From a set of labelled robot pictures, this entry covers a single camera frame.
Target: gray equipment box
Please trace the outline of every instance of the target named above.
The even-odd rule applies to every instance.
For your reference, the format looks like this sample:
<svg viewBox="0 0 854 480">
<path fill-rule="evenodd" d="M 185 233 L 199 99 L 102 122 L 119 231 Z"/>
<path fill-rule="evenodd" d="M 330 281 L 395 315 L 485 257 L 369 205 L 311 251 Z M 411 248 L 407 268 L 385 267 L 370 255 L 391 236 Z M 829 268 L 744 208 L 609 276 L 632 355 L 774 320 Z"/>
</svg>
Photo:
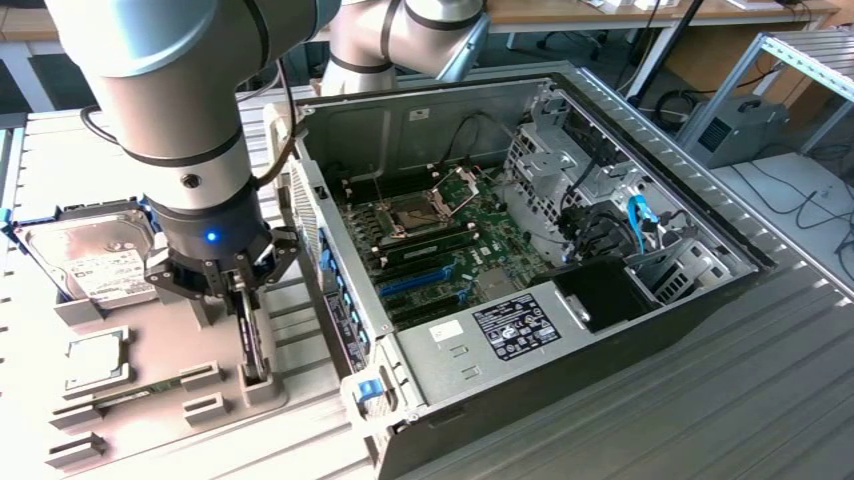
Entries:
<svg viewBox="0 0 854 480">
<path fill-rule="evenodd" d="M 318 276 L 313 293 L 329 307 L 322 324 L 349 417 L 382 479 L 673 345 L 773 266 L 562 75 L 319 98 L 299 113 L 290 206 Z M 435 186 L 407 189 L 419 175 Z M 457 196 L 439 192 L 446 178 L 461 185 Z M 593 265 L 568 258 L 600 247 L 573 250 L 565 212 L 628 212 L 640 197 L 669 219 L 638 232 L 646 252 L 616 230 L 634 253 Z M 437 231 L 453 224 L 445 202 L 475 207 Z M 370 209 L 382 225 L 362 229 L 359 211 Z M 430 231 L 415 238 L 442 237 L 442 246 L 401 238 L 418 228 Z M 515 229 L 530 232 L 525 245 L 510 239 Z M 386 236 L 367 251 L 375 235 Z M 443 267 L 391 288 L 381 277 L 395 261 L 393 274 L 417 262 Z M 439 292 L 457 292 L 459 303 L 442 303 L 446 296 L 437 306 Z M 393 307 L 395 295 L 406 301 Z M 399 321 L 395 308 L 413 307 L 433 314 Z"/>
<path fill-rule="evenodd" d="M 682 127 L 700 117 L 709 102 L 701 103 Z M 713 169 L 753 160 L 760 149 L 777 141 L 789 123 L 789 111 L 758 95 L 740 95 L 725 100 L 716 118 L 697 143 L 686 151 L 706 168 Z"/>
</svg>

